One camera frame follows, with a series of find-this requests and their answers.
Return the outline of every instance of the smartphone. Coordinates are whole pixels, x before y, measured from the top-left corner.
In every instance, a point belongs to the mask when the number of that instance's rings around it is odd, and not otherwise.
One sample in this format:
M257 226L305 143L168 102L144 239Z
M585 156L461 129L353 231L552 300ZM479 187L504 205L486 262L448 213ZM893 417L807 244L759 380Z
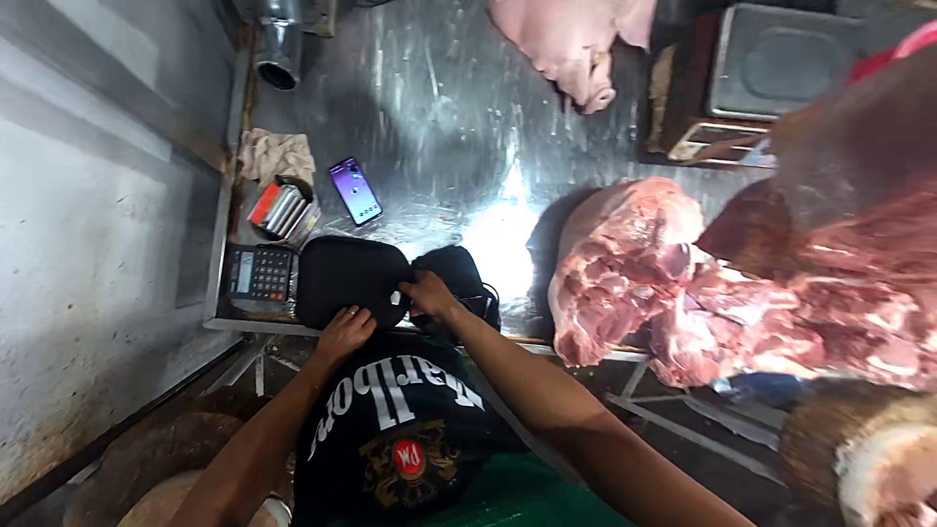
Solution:
M345 159L329 169L329 175L356 226L361 227L384 212L354 158Z

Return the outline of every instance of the pig head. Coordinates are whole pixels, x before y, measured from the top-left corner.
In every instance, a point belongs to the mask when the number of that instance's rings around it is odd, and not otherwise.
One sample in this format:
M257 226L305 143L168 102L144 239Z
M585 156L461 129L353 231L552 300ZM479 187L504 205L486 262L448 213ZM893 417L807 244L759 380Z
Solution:
M657 0L491 0L498 29L557 83L582 113L615 98L610 78L615 37L647 49Z

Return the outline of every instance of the concrete wall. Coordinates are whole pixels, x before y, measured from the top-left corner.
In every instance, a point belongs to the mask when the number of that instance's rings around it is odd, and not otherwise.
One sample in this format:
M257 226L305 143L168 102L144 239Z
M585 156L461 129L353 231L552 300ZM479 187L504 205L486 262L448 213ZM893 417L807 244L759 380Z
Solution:
M238 338L201 327L218 175L148 121L221 152L204 5L0 7L0 504Z

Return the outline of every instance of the calculator display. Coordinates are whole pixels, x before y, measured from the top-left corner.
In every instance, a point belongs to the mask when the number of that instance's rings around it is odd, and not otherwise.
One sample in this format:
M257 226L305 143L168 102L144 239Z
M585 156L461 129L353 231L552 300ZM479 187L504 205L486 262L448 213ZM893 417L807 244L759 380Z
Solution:
M237 292L250 293L250 273L254 270L254 253L241 253L241 266L238 270Z

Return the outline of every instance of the hand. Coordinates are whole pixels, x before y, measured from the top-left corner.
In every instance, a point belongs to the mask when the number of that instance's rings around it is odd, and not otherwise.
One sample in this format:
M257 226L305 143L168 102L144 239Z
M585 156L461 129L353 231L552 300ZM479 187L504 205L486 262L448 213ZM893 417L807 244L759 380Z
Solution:
M376 327L378 321L371 318L371 311L358 310L358 306L342 308L319 336L319 344L313 357L337 363L364 346Z
M432 271L416 271L416 283L400 282L397 287L412 298L422 312L436 318L462 307L442 279Z

